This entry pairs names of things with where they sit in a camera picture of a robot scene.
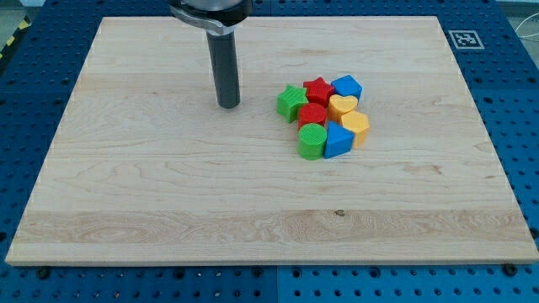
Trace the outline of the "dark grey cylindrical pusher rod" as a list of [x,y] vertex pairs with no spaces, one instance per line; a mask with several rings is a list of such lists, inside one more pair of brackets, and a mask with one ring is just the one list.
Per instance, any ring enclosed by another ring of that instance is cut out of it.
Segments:
[[224,109],[240,104],[239,75],[235,35],[206,34],[211,67],[216,88],[217,103]]

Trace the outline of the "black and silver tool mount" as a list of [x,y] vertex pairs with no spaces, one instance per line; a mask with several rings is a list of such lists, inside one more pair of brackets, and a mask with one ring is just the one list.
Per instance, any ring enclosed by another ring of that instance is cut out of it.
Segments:
[[216,36],[231,34],[253,12],[252,0],[169,0],[181,22]]

